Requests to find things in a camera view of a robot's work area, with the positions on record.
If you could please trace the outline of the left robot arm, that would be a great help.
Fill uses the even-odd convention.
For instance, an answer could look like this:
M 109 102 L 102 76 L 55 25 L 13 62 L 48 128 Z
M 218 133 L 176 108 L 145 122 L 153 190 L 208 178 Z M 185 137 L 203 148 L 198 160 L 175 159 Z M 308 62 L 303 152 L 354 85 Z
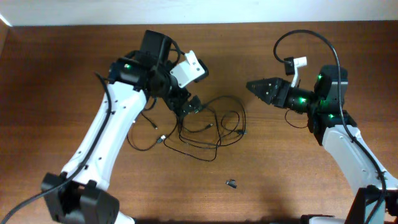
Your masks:
M 176 117 L 197 112 L 200 100 L 187 85 L 206 78 L 209 71 L 193 51 L 179 52 L 169 36 L 147 30 L 139 50 L 113 62 L 105 94 L 87 134 L 61 173 L 42 181 L 44 200 L 57 223 L 133 223 L 119 200 L 108 193 L 114 163 L 136 118 L 149 98 L 161 98 Z

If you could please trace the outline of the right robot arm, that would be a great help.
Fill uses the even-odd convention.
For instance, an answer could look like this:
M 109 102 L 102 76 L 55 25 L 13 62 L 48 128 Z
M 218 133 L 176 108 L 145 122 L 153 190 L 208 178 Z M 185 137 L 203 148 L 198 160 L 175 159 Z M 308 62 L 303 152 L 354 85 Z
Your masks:
M 301 223 L 384 223 L 387 213 L 397 217 L 397 179 L 366 145 L 354 119 L 339 109 L 347 86 L 347 70 L 336 65 L 322 66 L 312 91 L 277 77 L 246 84 L 268 105 L 307 114 L 309 131 L 336 161 L 355 195 L 345 219 L 303 215 Z

